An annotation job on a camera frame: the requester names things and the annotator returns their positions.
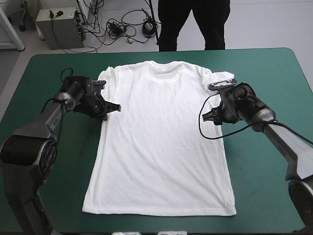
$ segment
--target person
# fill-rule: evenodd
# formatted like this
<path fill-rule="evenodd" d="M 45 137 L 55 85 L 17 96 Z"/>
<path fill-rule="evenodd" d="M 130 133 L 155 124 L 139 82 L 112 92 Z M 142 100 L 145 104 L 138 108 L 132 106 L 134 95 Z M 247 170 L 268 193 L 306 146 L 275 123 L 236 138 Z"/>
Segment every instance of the person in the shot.
<path fill-rule="evenodd" d="M 224 24 L 230 0 L 158 0 L 159 51 L 177 50 L 177 37 L 192 10 L 205 40 L 205 50 L 225 49 Z"/>

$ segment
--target plug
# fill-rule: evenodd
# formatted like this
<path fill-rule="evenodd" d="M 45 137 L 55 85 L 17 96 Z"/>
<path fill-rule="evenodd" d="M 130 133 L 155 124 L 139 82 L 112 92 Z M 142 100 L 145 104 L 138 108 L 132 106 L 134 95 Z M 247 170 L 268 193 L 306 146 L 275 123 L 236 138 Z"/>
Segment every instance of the plug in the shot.
<path fill-rule="evenodd" d="M 49 10 L 49 12 L 50 12 L 50 19 L 53 19 L 53 17 L 54 17 L 53 12 L 51 10 Z"/>
<path fill-rule="evenodd" d="M 63 15 L 63 11 L 58 11 L 57 16 L 61 16 L 61 15 Z"/>

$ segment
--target t-shirt sleeve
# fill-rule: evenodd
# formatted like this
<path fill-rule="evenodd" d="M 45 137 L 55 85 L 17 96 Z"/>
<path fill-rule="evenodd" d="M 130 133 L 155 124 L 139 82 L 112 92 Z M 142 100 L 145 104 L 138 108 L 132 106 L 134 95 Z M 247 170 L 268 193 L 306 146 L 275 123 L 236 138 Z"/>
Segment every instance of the t-shirt sleeve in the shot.
<path fill-rule="evenodd" d="M 107 82 L 104 89 L 101 90 L 101 95 L 108 102 L 113 102 L 116 94 L 118 71 L 118 67 L 115 69 L 108 67 L 105 71 L 102 71 L 98 77 L 98 80 L 105 80 Z"/>

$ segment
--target electrical box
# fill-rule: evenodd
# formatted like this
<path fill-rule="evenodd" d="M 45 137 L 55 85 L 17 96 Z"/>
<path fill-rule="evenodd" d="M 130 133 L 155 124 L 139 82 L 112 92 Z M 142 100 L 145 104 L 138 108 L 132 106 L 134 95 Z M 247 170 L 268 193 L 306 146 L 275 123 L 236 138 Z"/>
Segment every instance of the electrical box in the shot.
<path fill-rule="evenodd" d="M 50 10 L 54 14 L 53 20 L 50 18 Z M 56 17 L 58 11 L 62 11 L 63 15 Z M 76 7 L 42 9 L 39 11 L 36 25 L 51 50 L 84 47 Z"/>

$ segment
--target wheel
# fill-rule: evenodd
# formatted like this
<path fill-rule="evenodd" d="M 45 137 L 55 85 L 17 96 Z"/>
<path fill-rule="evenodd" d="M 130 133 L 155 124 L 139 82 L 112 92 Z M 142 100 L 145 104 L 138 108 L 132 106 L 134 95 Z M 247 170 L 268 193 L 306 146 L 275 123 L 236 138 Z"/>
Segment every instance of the wheel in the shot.
<path fill-rule="evenodd" d="M 24 24 L 21 24 L 21 25 L 19 26 L 19 29 L 20 29 L 21 32 L 24 32 L 24 31 L 26 30 L 25 25 L 24 25 Z"/>

